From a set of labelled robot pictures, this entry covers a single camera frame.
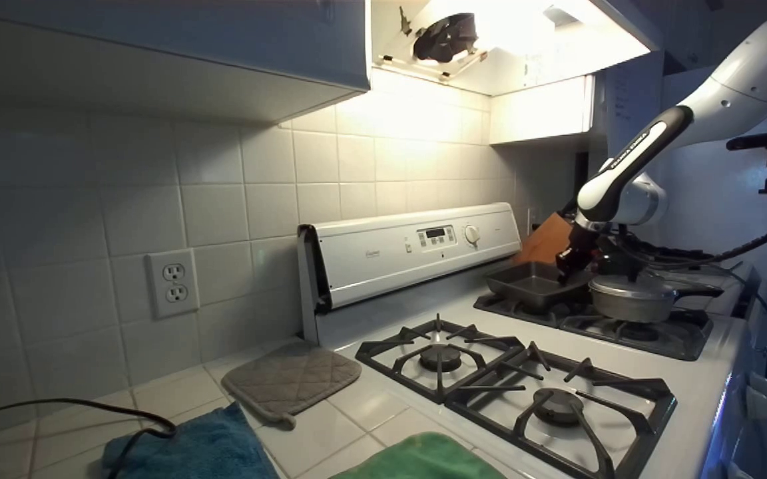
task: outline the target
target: electrical outlet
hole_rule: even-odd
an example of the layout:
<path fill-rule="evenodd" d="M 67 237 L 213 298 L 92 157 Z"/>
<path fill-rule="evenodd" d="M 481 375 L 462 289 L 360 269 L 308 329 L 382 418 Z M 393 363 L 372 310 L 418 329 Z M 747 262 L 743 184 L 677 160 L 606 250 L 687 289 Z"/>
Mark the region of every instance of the electrical outlet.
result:
<path fill-rule="evenodd" d="M 176 318 L 199 310 L 192 250 L 161 250 L 145 257 L 155 318 Z"/>

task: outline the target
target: robotic arm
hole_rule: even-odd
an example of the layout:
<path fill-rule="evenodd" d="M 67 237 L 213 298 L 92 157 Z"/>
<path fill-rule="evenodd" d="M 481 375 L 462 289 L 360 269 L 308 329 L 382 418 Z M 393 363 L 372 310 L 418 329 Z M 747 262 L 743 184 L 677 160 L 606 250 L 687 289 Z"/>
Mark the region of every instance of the robotic arm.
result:
<path fill-rule="evenodd" d="M 666 146 L 730 138 L 767 116 L 767 21 L 753 29 L 682 104 L 661 112 L 629 146 L 579 186 L 569 247 L 557 257 L 563 277 L 591 262 L 610 223 L 641 223 L 663 193 L 641 174 Z"/>

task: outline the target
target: orange object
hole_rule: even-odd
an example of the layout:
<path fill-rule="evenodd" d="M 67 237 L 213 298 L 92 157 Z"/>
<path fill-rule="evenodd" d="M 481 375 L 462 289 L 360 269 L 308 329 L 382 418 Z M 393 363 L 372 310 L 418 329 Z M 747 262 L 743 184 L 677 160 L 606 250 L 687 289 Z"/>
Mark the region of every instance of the orange object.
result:
<path fill-rule="evenodd" d="M 521 241 L 517 262 L 554 263 L 554 257 L 569 246 L 569 231 L 571 226 L 558 214 L 545 215 L 545 222 Z"/>

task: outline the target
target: stovetop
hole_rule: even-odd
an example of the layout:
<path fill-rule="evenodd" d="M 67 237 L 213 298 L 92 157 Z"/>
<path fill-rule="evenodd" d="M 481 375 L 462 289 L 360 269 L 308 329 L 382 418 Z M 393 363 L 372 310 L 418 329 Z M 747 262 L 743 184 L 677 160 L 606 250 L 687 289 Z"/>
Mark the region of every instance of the stovetop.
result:
<path fill-rule="evenodd" d="M 677 310 L 666 322 L 619 322 L 602 318 L 591 303 L 557 303 L 545 313 L 528 310 L 521 302 L 504 295 L 480 295 L 474 310 L 514 318 L 521 322 L 536 322 L 544 329 L 567 330 L 575 337 L 599 338 L 606 343 L 673 357 L 693 363 L 701 357 L 707 333 L 711 318 L 702 310 Z"/>
<path fill-rule="evenodd" d="M 569 478 L 638 478 L 677 399 L 661 378 L 629 378 L 514 337 L 428 321 L 356 360 Z"/>

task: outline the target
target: range hood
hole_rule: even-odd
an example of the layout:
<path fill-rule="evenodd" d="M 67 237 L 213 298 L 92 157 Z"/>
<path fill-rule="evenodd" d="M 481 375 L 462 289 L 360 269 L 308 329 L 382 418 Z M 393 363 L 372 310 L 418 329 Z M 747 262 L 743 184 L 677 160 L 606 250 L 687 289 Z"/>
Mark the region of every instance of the range hood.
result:
<path fill-rule="evenodd" d="M 591 74 L 653 50 L 606 0 L 372 0 L 372 61 L 485 97 Z"/>

